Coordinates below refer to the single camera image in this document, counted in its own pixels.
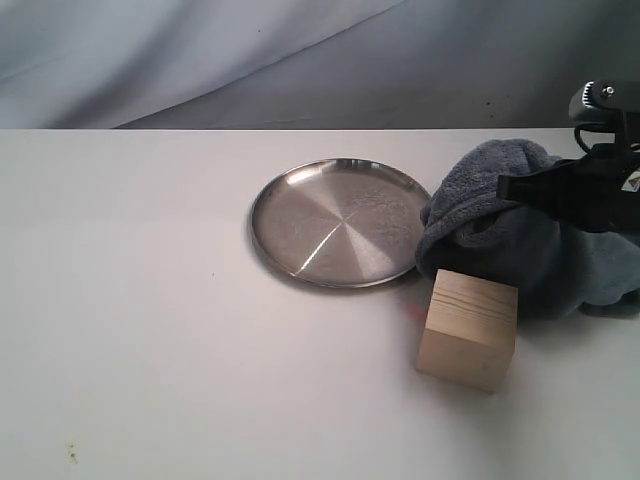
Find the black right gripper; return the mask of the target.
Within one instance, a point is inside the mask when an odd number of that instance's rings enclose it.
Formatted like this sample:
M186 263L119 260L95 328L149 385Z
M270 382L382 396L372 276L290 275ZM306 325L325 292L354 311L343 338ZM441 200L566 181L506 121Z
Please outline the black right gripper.
M582 160L528 175L500 175L496 197L534 207L589 232L639 231L639 83L594 80L572 97L569 116Z

